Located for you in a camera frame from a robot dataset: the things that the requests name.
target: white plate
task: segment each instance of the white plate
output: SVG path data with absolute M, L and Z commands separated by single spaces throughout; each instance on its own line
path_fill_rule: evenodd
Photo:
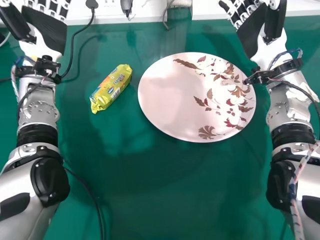
M 140 107 L 162 132 L 189 142 L 230 138 L 248 125 L 256 109 L 252 86 L 232 63 L 199 52 L 160 59 L 143 74 Z

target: brown leaf pattern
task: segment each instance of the brown leaf pattern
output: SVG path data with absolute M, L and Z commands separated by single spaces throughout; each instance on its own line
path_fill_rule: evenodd
M 194 97 L 194 100 L 196 101 L 196 103 L 199 104 L 199 106 L 201 106 L 201 107 L 205 107 L 206 106 L 205 103 L 202 102 L 202 100 L 200 98 L 197 98 L 195 96 L 193 96 L 193 97 Z
M 234 104 L 231 103 L 231 99 L 230 98 L 225 103 L 228 104 L 229 106 L 234 106 Z
M 244 100 L 243 103 L 240 103 L 240 105 L 242 105 L 242 106 L 245 106 L 245 105 L 247 105 L 247 104 L 248 104 L 247 100 Z
M 206 96 L 207 96 L 208 99 L 210 99 L 210 100 L 213 98 L 212 88 L 209 89 L 209 91 L 206 93 Z
M 204 126 L 204 127 L 201 127 L 201 128 L 199 128 L 199 130 L 198 130 L 198 133 L 199 133 L 199 137 L 200 138 L 202 138 L 202 139 L 205 139 L 205 140 L 207 140 L 207 139 L 213 139 L 213 137 L 214 136 L 216 136 L 215 134 L 213 134 L 213 130 L 214 130 L 215 128 L 213 127 L 213 126 L 209 126 L 209 125 L 207 125 L 207 126 Z
M 229 119 L 229 118 L 227 118 L 227 119 L 224 121 L 224 123 L 226 124 L 226 126 L 227 126 L 228 128 L 235 128 L 235 129 L 238 129 L 238 130 L 244 129 L 243 126 L 239 126 L 239 125 L 234 125 L 234 124 L 232 124 L 232 123 L 230 122 L 230 119 Z
M 197 63 L 205 61 L 206 58 L 207 58 L 207 56 L 200 57 L 199 60 L 197 61 Z
M 220 74 L 216 75 L 213 79 L 213 81 L 218 80 L 220 78 Z
M 254 109 L 253 107 L 245 107 L 245 106 L 240 106 L 240 105 L 238 105 L 238 108 L 239 108 L 239 110 L 240 110 L 241 112 L 243 112 L 243 113 L 247 113 L 247 112 L 249 112 L 250 110 Z
M 224 74 L 228 74 L 228 75 L 232 75 L 234 74 L 234 70 L 235 70 L 235 67 L 232 63 L 230 63 L 230 66 L 227 67 L 227 69 L 223 72 Z
M 211 66 L 214 66 L 214 65 L 215 65 L 216 60 L 217 60 L 217 59 L 215 59 L 215 60 L 213 61 L 213 63 L 211 64 Z
M 245 97 L 246 94 L 250 92 L 250 87 L 248 86 L 246 90 L 243 90 L 241 87 L 235 86 L 234 90 L 228 90 L 228 91 L 231 93 L 231 95 L 234 95 L 237 98 L 240 98 L 240 97 Z
M 201 63 L 201 62 L 204 62 L 205 60 L 207 59 L 207 56 L 203 56 L 203 57 L 200 57 L 197 61 L 197 63 Z M 201 70 L 200 68 L 198 68 L 195 64 L 191 63 L 191 62 L 188 62 L 188 61 L 184 61 L 182 59 L 175 59 L 173 60 L 174 62 L 177 62 L 187 68 L 190 68 L 190 69 L 194 69 L 194 70 Z M 216 59 L 213 61 L 213 63 L 209 64 L 208 67 L 210 66 L 215 66 L 215 63 L 216 63 Z M 230 62 L 227 62 L 228 64 L 228 67 L 226 68 L 225 71 L 223 72 L 220 72 L 220 73 L 216 73 L 214 72 L 215 70 L 214 69 L 211 69 L 211 73 L 210 75 L 213 75 L 214 78 L 213 78 L 213 81 L 216 81 L 218 79 L 223 79 L 222 81 L 225 81 L 227 79 L 233 79 L 233 82 L 235 84 L 240 84 L 241 82 L 239 81 L 239 78 L 240 78 L 240 75 L 237 74 L 235 75 L 234 73 L 234 70 L 235 70 L 235 67 L 232 63 Z M 206 74 L 204 73 L 198 73 L 197 74 L 201 75 L 201 76 L 204 76 L 206 77 Z M 233 96 L 236 96 L 237 98 L 240 98 L 240 97 L 246 97 L 246 95 L 251 91 L 251 88 L 250 87 L 247 87 L 246 89 L 242 89 L 242 87 L 236 85 L 235 86 L 235 89 L 234 90 L 228 90 L 231 95 Z M 212 88 L 210 88 L 208 90 L 208 92 L 206 93 L 206 97 L 204 100 L 201 100 L 200 98 L 196 97 L 196 96 L 193 96 L 194 97 L 194 100 L 195 102 L 201 106 L 201 107 L 205 107 L 205 111 L 206 112 L 210 112 L 212 110 L 216 110 L 215 114 L 221 116 L 222 114 L 220 113 L 220 106 L 219 105 L 216 105 L 216 108 L 212 108 L 209 103 L 208 103 L 208 99 L 209 100 L 212 100 L 213 99 L 213 91 L 212 91 Z M 227 101 L 226 101 L 226 104 L 229 105 L 230 107 L 232 106 L 236 106 L 238 107 L 239 111 L 241 111 L 242 113 L 247 113 L 249 112 L 250 110 L 253 109 L 253 107 L 246 107 L 246 105 L 248 104 L 247 100 L 244 100 L 243 103 L 236 103 L 233 104 L 231 102 L 231 98 L 229 98 Z M 232 115 L 232 116 L 235 116 L 235 113 L 233 112 L 233 110 L 230 108 L 230 111 L 227 111 L 228 114 Z M 243 121 L 243 122 L 247 122 L 247 119 L 240 116 L 240 120 Z M 232 124 L 230 122 L 230 119 L 227 118 L 224 123 L 226 124 L 226 126 L 228 128 L 235 128 L 237 130 L 242 130 L 244 127 L 243 126 L 240 126 L 240 125 L 237 125 L 237 124 Z M 217 135 L 217 134 L 214 134 L 213 133 L 213 130 L 215 128 L 213 126 L 210 126 L 210 125 L 206 125 L 204 127 L 201 127 L 198 129 L 198 136 L 202 139 L 205 139 L 205 140 L 212 140 L 214 139 L 214 137 Z
M 173 60 L 174 62 L 177 62 L 177 63 L 179 63 L 179 64 L 181 64 L 181 65 L 183 65 L 183 66 L 185 66 L 185 67 L 187 67 L 187 68 L 190 68 L 190 69 L 199 69 L 196 65 L 194 65 L 193 63 L 191 63 L 191 62 L 188 62 L 188 61 L 183 61 L 183 60 L 181 60 L 181 59 L 179 59 L 179 58 L 177 58 L 177 59 L 175 59 L 175 60 Z

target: green cloth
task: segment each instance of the green cloth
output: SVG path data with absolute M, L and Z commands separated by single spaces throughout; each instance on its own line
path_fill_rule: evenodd
M 215 143 L 184 142 L 156 129 L 142 113 L 139 80 L 157 60 L 180 52 L 224 58 L 247 75 L 255 66 L 244 54 L 227 20 L 191 21 L 177 12 L 169 22 L 93 25 L 75 40 L 74 61 L 57 87 L 59 147 L 69 166 L 92 188 L 103 208 L 111 240 L 277 240 L 284 218 L 266 200 L 272 143 L 266 125 L 270 100 L 255 86 L 256 111 L 239 134 Z M 287 48 L 304 51 L 303 73 L 320 93 L 320 17 L 288 17 Z M 62 71 L 70 56 L 68 40 Z M 0 48 L 0 78 L 22 52 L 11 38 Z M 89 96 L 119 64 L 133 68 L 131 84 L 105 111 L 91 113 Z M 0 84 L 2 141 L 0 164 L 16 145 L 17 103 L 10 82 Z M 313 107 L 312 123 L 319 124 Z M 45 240 L 98 240 L 93 202 L 69 176 L 71 193 L 60 207 Z M 293 239 L 286 229 L 285 240 Z

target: robotic arm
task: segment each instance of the robotic arm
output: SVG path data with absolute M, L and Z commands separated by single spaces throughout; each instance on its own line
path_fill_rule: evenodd
M 314 103 L 319 99 L 299 71 L 303 65 L 301 49 L 286 49 L 283 26 L 287 0 L 270 0 L 268 6 L 260 0 L 226 2 L 220 1 L 219 5 L 229 15 L 246 55 L 258 65 L 244 84 L 266 85 L 270 95 L 266 122 L 273 151 L 266 198 L 281 210 L 296 240 L 317 240 L 320 151 L 310 124 L 309 106 L 311 99 Z M 293 58 L 296 51 L 299 55 Z
M 63 5 L 50 1 L 48 9 L 45 0 L 37 2 L 26 1 L 20 13 L 9 0 L 0 0 L 0 17 L 26 56 L 13 72 L 13 78 L 20 78 L 17 144 L 0 173 L 3 240 L 42 240 L 70 192 L 56 125 L 56 87 L 61 81 L 57 60 L 65 50 L 70 0 Z

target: yellow snack wrapper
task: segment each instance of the yellow snack wrapper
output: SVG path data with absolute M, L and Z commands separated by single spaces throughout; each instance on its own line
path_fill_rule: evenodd
M 96 114 L 107 109 L 128 86 L 131 75 L 132 69 L 128 64 L 117 66 L 91 94 L 91 111 Z

